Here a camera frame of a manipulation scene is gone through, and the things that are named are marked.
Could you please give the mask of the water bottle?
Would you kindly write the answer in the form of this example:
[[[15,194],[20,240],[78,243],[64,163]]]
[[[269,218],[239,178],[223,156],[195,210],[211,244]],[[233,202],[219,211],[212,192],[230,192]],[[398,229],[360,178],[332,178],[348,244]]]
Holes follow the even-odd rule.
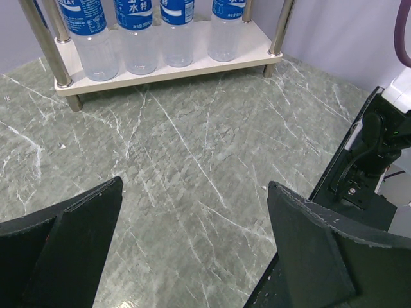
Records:
[[[127,71],[136,75],[152,73],[158,63],[152,31],[152,2],[115,0],[114,8]]]
[[[219,62],[236,57],[246,0],[214,0],[208,55]]]
[[[90,80],[106,81],[119,71],[103,5],[99,0],[58,0],[83,71]]]
[[[162,55],[171,67],[186,67],[193,61],[194,1],[162,0]]]

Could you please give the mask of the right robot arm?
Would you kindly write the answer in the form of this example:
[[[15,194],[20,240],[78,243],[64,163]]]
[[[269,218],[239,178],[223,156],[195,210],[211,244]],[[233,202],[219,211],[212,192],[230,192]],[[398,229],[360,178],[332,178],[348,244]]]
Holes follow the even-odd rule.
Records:
[[[410,69],[404,69],[360,114],[330,183],[341,202],[363,191],[375,191],[382,175],[410,147]]]

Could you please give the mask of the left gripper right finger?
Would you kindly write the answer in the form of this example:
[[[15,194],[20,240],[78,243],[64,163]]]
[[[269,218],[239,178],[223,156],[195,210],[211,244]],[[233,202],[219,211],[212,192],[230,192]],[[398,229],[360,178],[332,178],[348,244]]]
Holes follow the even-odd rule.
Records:
[[[368,227],[278,182],[268,211],[292,307],[410,307],[410,239]]]

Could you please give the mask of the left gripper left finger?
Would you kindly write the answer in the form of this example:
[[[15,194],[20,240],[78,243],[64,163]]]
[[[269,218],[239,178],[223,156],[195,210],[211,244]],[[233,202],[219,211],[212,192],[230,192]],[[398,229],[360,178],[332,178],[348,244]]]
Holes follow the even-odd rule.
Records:
[[[92,307],[118,221],[119,176],[1,223],[1,307]]]

